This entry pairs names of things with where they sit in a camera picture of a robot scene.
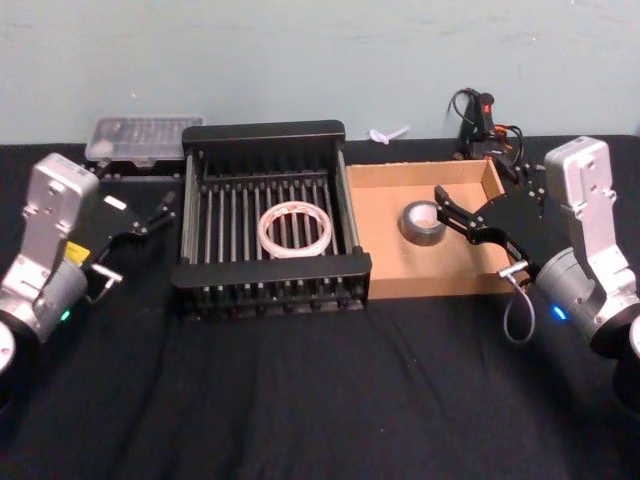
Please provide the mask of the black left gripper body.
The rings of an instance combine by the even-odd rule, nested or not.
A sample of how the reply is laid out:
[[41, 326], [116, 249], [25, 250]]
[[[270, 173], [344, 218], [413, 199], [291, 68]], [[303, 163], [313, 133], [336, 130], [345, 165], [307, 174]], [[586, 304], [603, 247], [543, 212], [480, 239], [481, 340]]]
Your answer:
[[147, 224], [123, 200], [100, 194], [81, 214], [64, 247], [64, 261], [87, 271], [117, 247], [144, 238]]

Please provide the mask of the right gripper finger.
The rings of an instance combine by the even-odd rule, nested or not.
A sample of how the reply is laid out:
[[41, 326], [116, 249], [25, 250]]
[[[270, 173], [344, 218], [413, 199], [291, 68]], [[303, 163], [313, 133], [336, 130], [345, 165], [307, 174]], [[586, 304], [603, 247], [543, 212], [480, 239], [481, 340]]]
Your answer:
[[480, 230], [483, 228], [482, 220], [455, 203], [441, 185], [434, 188], [434, 197], [440, 223], [463, 235], [473, 245], [482, 242], [480, 235]]
[[501, 180], [507, 194], [523, 194], [544, 200], [544, 166], [537, 163], [501, 163]]

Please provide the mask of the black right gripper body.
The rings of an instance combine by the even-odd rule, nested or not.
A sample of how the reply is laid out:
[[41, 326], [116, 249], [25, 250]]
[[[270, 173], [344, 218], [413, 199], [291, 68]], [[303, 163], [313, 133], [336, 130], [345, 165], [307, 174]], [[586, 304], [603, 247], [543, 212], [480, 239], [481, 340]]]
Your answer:
[[514, 260], [526, 260], [530, 266], [543, 266], [551, 258], [533, 191], [517, 190], [495, 197], [478, 210], [478, 216], [483, 218], [479, 243], [499, 245]]

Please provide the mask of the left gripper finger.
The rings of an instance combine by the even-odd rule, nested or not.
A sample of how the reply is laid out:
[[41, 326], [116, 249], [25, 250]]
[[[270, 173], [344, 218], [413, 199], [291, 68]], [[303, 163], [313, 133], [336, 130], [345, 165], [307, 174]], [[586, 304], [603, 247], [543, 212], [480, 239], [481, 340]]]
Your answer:
[[133, 224], [132, 232], [137, 236], [146, 236], [170, 224], [176, 216], [173, 209], [175, 197], [174, 191], [166, 193], [146, 219]]

